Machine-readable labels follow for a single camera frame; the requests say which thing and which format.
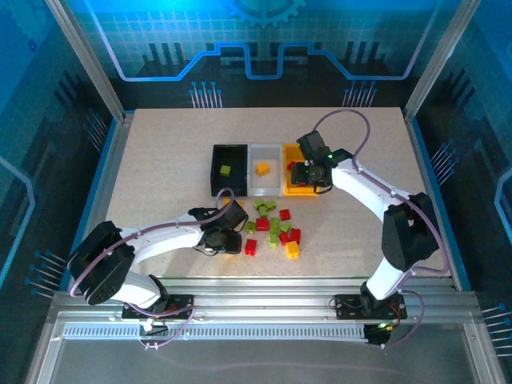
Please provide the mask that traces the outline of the yellow plastic storage bin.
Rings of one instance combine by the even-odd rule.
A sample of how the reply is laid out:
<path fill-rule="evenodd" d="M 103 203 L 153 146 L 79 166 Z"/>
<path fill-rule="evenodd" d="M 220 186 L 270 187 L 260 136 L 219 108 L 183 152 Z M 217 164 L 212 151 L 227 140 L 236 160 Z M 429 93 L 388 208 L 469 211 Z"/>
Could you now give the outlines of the yellow plastic storage bin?
<path fill-rule="evenodd" d="M 282 145 L 282 160 L 284 169 L 283 195 L 287 197 L 313 197 L 315 196 L 312 186 L 296 186 L 291 183 L 291 165 L 295 162 L 304 162 L 302 152 L 295 143 Z"/>

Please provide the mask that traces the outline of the white plastic storage bin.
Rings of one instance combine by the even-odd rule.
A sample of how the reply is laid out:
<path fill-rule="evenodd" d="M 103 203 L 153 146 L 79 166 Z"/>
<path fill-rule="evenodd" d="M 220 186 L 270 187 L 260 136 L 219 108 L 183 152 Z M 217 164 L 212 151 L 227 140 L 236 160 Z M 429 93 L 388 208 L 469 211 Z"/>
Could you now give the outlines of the white plastic storage bin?
<path fill-rule="evenodd" d="M 257 165 L 266 162 L 269 173 L 258 176 Z M 247 149 L 247 195 L 280 196 L 282 194 L 283 164 L 281 144 L 249 144 Z"/>

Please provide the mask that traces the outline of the black plastic storage bin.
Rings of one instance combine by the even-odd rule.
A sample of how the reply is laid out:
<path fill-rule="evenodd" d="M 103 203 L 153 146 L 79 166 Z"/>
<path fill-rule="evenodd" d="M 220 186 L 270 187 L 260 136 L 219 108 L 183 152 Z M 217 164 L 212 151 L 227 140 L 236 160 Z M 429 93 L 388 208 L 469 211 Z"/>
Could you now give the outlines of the black plastic storage bin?
<path fill-rule="evenodd" d="M 229 187 L 235 196 L 247 196 L 247 144 L 213 146 L 210 168 L 210 193 L 215 197 L 220 189 Z M 221 165 L 231 167 L 230 176 L 223 177 Z"/>

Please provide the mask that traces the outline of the blue table edge strip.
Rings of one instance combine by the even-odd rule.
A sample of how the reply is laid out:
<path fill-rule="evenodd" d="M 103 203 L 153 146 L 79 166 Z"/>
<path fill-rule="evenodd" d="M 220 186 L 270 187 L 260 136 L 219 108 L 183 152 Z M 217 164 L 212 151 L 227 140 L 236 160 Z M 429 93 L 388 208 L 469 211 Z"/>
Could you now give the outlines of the blue table edge strip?
<path fill-rule="evenodd" d="M 117 128 L 118 123 L 115 120 L 113 120 L 108 129 L 106 141 L 103 145 L 102 152 L 98 160 L 96 171 L 94 173 L 94 177 L 91 183 L 90 191 L 88 193 L 86 203 L 83 208 L 82 216 L 79 221 L 78 228 L 71 246 L 71 253 L 73 253 L 76 250 L 76 248 L 79 246 L 84 236 L 86 235 L 86 228 L 92 218 L 92 211 L 95 205 L 94 200 L 97 197 L 99 191 L 102 172 L 104 171 L 107 156 L 110 152 L 110 147 L 116 134 Z"/>
<path fill-rule="evenodd" d="M 417 123 L 417 119 L 410 120 L 406 127 L 410 134 L 411 144 L 418 162 L 422 175 L 422 180 L 430 196 L 436 218 L 438 220 L 439 232 L 446 246 L 447 257 L 450 262 L 450 275 L 458 290 L 472 291 L 472 286 L 468 278 L 466 268 L 454 236 L 453 228 L 450 223 L 446 206 L 442 199 L 440 187 L 434 174 L 434 168 L 431 165 L 430 156 L 426 148 L 425 140 Z"/>

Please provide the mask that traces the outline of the grey metal panel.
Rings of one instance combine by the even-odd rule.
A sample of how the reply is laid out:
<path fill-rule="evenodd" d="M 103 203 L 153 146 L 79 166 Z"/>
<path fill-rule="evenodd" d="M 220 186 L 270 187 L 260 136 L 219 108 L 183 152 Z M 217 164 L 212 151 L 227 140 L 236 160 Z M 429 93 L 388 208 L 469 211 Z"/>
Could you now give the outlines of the grey metal panel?
<path fill-rule="evenodd" d="M 512 384 L 479 324 L 402 324 L 386 347 L 331 340 L 90 340 L 58 322 L 29 384 Z"/>

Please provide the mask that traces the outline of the black electronics box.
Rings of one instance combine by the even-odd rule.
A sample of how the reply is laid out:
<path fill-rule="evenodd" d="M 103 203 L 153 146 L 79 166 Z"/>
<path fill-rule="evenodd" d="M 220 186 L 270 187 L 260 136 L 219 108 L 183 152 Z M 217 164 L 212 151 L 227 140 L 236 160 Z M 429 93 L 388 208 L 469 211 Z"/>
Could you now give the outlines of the black electronics box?
<path fill-rule="evenodd" d="M 367 343 L 372 346 L 381 346 L 388 343 L 394 326 L 389 323 L 365 324 L 364 337 Z"/>

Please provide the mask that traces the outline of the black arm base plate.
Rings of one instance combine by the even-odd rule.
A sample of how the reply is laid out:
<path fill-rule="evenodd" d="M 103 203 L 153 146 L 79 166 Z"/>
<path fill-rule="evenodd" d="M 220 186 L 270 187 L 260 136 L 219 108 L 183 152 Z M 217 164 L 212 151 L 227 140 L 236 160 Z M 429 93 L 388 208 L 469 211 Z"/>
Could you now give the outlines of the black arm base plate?
<path fill-rule="evenodd" d="M 142 312 L 125 304 L 122 310 L 122 319 L 170 320 L 187 319 L 192 312 L 194 296 L 190 294 L 170 294 L 160 298 L 155 304 Z"/>
<path fill-rule="evenodd" d="M 404 297 L 393 294 L 375 308 L 365 303 L 360 294 L 337 294 L 334 296 L 337 320 L 395 320 L 407 319 Z"/>

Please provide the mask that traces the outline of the aluminium mounting rail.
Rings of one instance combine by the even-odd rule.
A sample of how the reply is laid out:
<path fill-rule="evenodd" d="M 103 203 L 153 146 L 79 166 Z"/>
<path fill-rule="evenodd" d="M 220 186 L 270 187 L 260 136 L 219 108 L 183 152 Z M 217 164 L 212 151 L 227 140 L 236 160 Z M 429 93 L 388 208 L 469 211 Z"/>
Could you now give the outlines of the aluminium mounting rail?
<path fill-rule="evenodd" d="M 357 294 L 360 278 L 165 278 L 172 294 L 192 294 L 196 321 L 334 322 L 336 294 Z M 480 323 L 473 292 L 459 291 L 451 278 L 416 277 L 402 292 L 412 323 Z"/>

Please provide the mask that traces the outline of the aluminium frame post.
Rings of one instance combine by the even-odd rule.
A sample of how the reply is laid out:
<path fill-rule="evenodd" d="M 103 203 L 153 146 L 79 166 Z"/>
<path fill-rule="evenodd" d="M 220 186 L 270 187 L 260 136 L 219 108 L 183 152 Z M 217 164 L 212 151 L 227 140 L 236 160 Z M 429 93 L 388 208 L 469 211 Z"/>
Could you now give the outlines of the aluminium frame post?
<path fill-rule="evenodd" d="M 411 123 L 426 100 L 445 64 L 453 54 L 482 0 L 461 0 L 437 44 L 404 109 L 405 123 Z"/>
<path fill-rule="evenodd" d="M 123 124 L 126 120 L 125 109 L 71 8 L 65 0 L 45 0 L 45 3 L 113 119 Z"/>

